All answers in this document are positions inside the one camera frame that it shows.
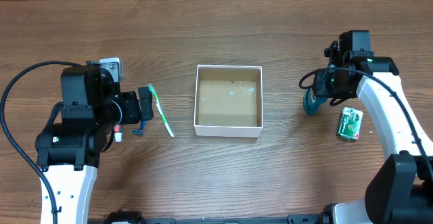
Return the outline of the green white toothbrush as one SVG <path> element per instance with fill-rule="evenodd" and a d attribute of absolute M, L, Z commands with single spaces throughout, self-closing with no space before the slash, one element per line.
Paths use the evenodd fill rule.
<path fill-rule="evenodd" d="M 173 130 L 171 129 L 171 127 L 170 127 L 170 125 L 169 125 L 169 123 L 168 123 L 168 121 L 167 121 L 167 119 L 166 119 L 166 117 L 164 115 L 164 111 L 163 111 L 163 109 L 161 107 L 160 100 L 159 100 L 158 94 L 156 92 L 156 89 L 154 88 L 154 86 L 151 83 L 148 83 L 147 86 L 148 86 L 148 89 L 150 90 L 150 92 L 152 93 L 152 95 L 155 98 L 156 108 L 157 108 L 158 113 L 160 114 L 160 116 L 162 118 L 162 121 L 164 123 L 164 126 L 165 126 L 168 134 L 170 135 L 170 137 L 174 138 L 175 134 L 173 133 Z"/>

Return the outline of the teal mouthwash bottle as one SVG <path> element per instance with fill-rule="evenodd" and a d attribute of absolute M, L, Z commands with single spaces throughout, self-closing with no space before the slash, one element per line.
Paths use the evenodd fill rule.
<path fill-rule="evenodd" d="M 312 89 L 307 89 L 303 97 L 304 111 L 307 115 L 314 115 L 321 104 L 327 101 L 326 97 L 316 97 Z"/>

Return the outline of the green soap packet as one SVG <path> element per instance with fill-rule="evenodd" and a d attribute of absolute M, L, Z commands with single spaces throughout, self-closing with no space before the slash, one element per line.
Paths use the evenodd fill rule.
<path fill-rule="evenodd" d="M 347 140 L 358 140 L 363 112 L 354 108 L 342 109 L 337 135 Z"/>

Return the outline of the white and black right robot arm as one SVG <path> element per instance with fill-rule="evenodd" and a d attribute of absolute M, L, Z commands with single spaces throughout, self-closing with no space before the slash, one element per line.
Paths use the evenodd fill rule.
<path fill-rule="evenodd" d="M 368 30 L 343 32 L 323 54 L 329 62 L 310 73 L 304 111 L 314 115 L 325 102 L 359 99 L 380 138 L 384 163 L 363 198 L 328 204 L 314 223 L 431 223 L 432 140 L 405 97 L 393 59 L 374 54 Z"/>

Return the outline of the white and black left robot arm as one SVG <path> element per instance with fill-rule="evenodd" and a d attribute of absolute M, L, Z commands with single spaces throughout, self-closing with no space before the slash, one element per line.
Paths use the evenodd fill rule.
<path fill-rule="evenodd" d="M 35 142 L 37 165 L 51 189 L 43 193 L 42 223 L 87 223 L 101 153 L 114 141 L 114 128 L 153 117 L 148 87 L 122 92 L 118 69 L 102 64 L 65 68 L 62 102 Z"/>

